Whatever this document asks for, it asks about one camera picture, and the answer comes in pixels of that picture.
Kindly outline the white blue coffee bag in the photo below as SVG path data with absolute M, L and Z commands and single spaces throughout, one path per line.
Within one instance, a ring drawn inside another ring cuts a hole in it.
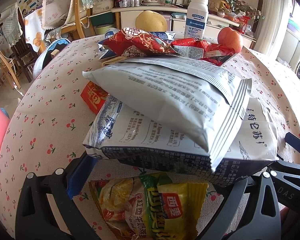
M 83 140 L 88 155 L 131 166 L 199 176 L 226 187 L 276 160 L 277 132 L 269 111 L 257 99 L 215 172 L 207 153 L 183 133 L 145 117 L 110 96 Z

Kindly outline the yellow green oatmeal packet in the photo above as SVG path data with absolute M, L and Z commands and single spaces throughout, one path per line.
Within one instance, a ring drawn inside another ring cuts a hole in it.
M 118 239 L 195 239 L 207 183 L 174 183 L 164 172 L 92 180 L 94 202 Z

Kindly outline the red wedding candy packet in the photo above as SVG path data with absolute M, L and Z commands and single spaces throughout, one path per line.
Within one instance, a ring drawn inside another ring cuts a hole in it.
M 81 92 L 81 98 L 96 115 L 99 113 L 108 96 L 108 92 L 94 84 L 92 81 L 89 81 Z

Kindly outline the white grey pouch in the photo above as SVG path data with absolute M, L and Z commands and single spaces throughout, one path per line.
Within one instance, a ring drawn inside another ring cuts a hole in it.
M 188 136 L 215 171 L 234 141 L 252 80 L 182 56 L 129 57 L 83 77 L 146 117 Z

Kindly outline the red patterned snack bag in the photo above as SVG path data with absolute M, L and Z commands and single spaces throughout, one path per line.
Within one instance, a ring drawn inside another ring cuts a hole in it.
M 103 42 L 103 46 L 117 56 L 143 57 L 176 54 L 171 45 L 161 38 L 136 28 L 123 28 Z

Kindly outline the red milk tea packet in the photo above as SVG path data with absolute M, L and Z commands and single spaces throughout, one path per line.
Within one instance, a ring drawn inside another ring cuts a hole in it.
M 233 48 L 198 38 L 175 40 L 171 42 L 171 46 L 178 54 L 184 57 L 207 61 L 216 66 L 221 66 L 236 54 Z

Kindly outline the silver foil tray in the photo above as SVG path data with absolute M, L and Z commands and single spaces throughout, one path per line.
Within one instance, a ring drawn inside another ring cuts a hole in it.
M 102 63 L 102 66 L 105 67 L 105 66 L 108 66 L 110 64 L 114 64 L 116 62 L 120 62 L 120 61 L 123 61 L 125 59 L 127 59 L 128 57 L 127 56 L 117 56 L 117 57 L 114 57 L 114 58 L 111 58 L 111 59 L 108 59 L 107 61 L 104 61 Z

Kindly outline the dark blue milk powder bag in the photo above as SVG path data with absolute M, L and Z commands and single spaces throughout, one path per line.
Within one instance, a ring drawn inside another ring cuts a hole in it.
M 117 55 L 111 49 L 104 47 L 102 43 L 98 43 L 98 50 L 95 57 L 98 60 L 108 60 L 117 57 Z

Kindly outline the white magicday milk pouch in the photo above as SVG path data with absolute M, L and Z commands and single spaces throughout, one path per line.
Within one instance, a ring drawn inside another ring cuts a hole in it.
M 110 38 L 113 35 L 115 35 L 116 33 L 118 33 L 120 31 L 120 29 L 117 28 L 109 28 L 106 33 L 104 34 L 105 38 Z

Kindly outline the light blue wipes packet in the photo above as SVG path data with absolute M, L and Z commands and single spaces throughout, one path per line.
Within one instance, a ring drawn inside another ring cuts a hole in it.
M 151 31 L 151 34 L 162 39 L 167 43 L 173 42 L 175 38 L 174 31 Z

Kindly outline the small stool with cushion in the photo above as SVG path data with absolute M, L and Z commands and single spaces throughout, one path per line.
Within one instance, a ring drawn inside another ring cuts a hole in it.
M 36 60 L 33 67 L 33 78 L 37 78 L 47 64 L 70 43 L 67 38 L 54 40 Z

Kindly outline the dark wooden chair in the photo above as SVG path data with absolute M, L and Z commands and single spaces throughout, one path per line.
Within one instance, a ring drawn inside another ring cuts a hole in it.
M 38 54 L 33 50 L 32 46 L 26 43 L 25 40 L 25 25 L 22 14 L 17 8 L 18 23 L 23 31 L 21 37 L 17 40 L 16 44 L 12 46 L 15 53 L 15 59 L 20 64 L 23 73 L 25 74 L 29 83 L 33 78 L 33 67 L 38 59 Z

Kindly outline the green waste basket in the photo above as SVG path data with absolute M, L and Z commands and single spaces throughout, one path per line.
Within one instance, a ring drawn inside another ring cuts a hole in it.
M 102 34 L 105 34 L 108 29 L 115 28 L 115 27 L 116 27 L 115 23 L 102 24 L 102 25 L 94 26 L 94 31 L 95 31 L 96 35 L 102 35 Z

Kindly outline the wooden chair with cloth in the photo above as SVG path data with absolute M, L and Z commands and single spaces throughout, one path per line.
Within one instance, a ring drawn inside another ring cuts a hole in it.
M 89 28 L 93 0 L 43 0 L 42 28 L 46 40 L 58 39 L 62 33 L 76 33 L 85 38 L 83 29 Z

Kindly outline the white milk bottle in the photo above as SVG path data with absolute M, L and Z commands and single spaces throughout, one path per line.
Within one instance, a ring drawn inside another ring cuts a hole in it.
M 191 0 L 187 7 L 184 38 L 200 38 L 205 33 L 209 0 Z

